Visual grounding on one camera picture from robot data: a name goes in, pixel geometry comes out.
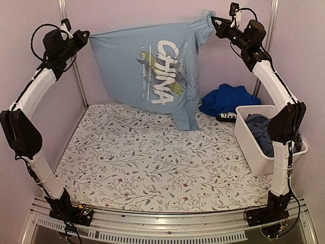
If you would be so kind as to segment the left aluminium frame post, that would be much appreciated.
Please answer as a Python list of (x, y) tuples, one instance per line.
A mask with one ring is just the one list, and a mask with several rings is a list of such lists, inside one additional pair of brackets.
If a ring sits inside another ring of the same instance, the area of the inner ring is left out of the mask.
[[(61, 19), (68, 18), (66, 1), (65, 0), (57, 0), (57, 3), (58, 3), (60, 18)], [(74, 81), (75, 81), (75, 84), (76, 84), (76, 87), (77, 87), (77, 91), (78, 91), (80, 100), (82, 102), (82, 105), (83, 105), (84, 109), (87, 109), (88, 108), (88, 101), (87, 101), (85, 90), (84, 90), (84, 87), (83, 87), (83, 84), (82, 84), (82, 80), (81, 80), (81, 76), (80, 76), (77, 61), (74, 61), (74, 63), (72, 64), (71, 69), (72, 69)]]

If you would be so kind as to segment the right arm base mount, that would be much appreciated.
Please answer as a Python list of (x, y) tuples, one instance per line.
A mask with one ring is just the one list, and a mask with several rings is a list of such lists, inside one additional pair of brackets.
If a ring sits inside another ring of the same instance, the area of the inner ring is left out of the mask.
[(269, 191), (267, 206), (245, 210), (243, 214), (244, 219), (247, 221), (249, 227), (286, 219), (289, 217), (287, 206), (290, 199), (290, 192), (285, 195), (276, 196)]

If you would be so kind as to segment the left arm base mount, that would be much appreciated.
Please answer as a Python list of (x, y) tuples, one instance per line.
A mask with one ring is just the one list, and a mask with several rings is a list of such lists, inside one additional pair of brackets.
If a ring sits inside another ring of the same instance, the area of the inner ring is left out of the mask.
[(90, 226), (93, 217), (92, 209), (85, 204), (82, 204), (81, 208), (73, 206), (66, 189), (64, 189), (59, 199), (52, 199), (47, 196), (45, 196), (45, 199), (51, 207), (49, 214), (51, 218), (68, 221), (77, 225)]

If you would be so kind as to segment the white plastic laundry basket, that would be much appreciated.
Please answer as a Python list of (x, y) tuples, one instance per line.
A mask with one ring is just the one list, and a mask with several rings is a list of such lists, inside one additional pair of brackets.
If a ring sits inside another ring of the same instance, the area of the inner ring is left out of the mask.
[(273, 172), (274, 158), (266, 156), (251, 130), (246, 119), (250, 114), (260, 114), (272, 119), (278, 114), (274, 105), (247, 105), (236, 108), (237, 119), (235, 124), (235, 138), (250, 167), (251, 173), (257, 176)]

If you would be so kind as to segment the dark blue checkered garment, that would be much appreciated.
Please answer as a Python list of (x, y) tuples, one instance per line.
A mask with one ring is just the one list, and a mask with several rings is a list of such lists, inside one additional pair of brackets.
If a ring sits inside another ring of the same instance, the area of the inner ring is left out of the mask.
[(249, 114), (245, 120), (264, 155), (273, 158), (274, 147), (267, 130), (270, 121), (271, 119), (262, 114)]

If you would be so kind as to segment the light blue shirt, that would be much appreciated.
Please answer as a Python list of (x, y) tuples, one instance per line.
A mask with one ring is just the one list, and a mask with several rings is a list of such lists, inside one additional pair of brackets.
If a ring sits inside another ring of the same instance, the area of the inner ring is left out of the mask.
[(178, 130), (199, 126), (199, 48), (214, 32), (214, 11), (190, 22), (120, 29), (91, 35), (90, 45), (109, 97), (170, 114)]

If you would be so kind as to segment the blue pleated skirt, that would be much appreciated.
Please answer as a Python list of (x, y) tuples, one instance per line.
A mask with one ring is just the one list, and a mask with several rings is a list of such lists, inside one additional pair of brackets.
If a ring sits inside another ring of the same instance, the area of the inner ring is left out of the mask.
[(248, 93), (245, 86), (233, 87), (222, 84), (202, 98), (199, 110), (206, 115), (216, 117), (222, 113), (235, 113), (238, 106), (261, 104), (261, 99)]

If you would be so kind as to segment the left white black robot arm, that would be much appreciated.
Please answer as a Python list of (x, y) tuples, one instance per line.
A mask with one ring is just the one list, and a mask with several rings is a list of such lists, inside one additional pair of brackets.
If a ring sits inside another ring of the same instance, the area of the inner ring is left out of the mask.
[(24, 161), (31, 177), (51, 200), (61, 199), (65, 189), (47, 163), (42, 135), (31, 119), (48, 89), (69, 69), (67, 61), (87, 44), (89, 35), (87, 30), (71, 34), (64, 24), (47, 33), (43, 38), (45, 51), (31, 81), (9, 109), (1, 112), (1, 126), (15, 159)]

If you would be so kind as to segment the dark green printed garment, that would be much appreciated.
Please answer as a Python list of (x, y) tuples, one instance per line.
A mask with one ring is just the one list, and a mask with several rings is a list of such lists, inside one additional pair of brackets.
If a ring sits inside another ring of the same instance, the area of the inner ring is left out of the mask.
[(237, 114), (232, 112), (221, 113), (216, 117), (219, 122), (225, 123), (235, 123), (237, 119)]

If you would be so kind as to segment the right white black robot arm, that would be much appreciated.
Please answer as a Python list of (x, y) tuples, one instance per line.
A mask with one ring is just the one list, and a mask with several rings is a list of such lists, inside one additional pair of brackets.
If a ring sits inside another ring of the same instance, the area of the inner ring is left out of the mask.
[(273, 182), (268, 200), (288, 203), (293, 195), (290, 186), (293, 149), (306, 105), (293, 95), (275, 70), (270, 54), (262, 45), (266, 31), (260, 22), (252, 19), (245, 30), (240, 31), (235, 26), (235, 19), (212, 17), (211, 20), (216, 36), (229, 39), (241, 50), (240, 57), (244, 64), (262, 82), (277, 109), (277, 114), (268, 125), (274, 147)]

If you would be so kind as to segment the floral patterned table mat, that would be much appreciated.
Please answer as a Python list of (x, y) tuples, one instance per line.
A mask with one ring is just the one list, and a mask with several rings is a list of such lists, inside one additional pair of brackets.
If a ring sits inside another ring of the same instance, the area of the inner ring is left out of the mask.
[(273, 176), (252, 174), (234, 125), (199, 111), (180, 131), (166, 114), (92, 105), (55, 177), (74, 202), (152, 212), (204, 212), (265, 205)]

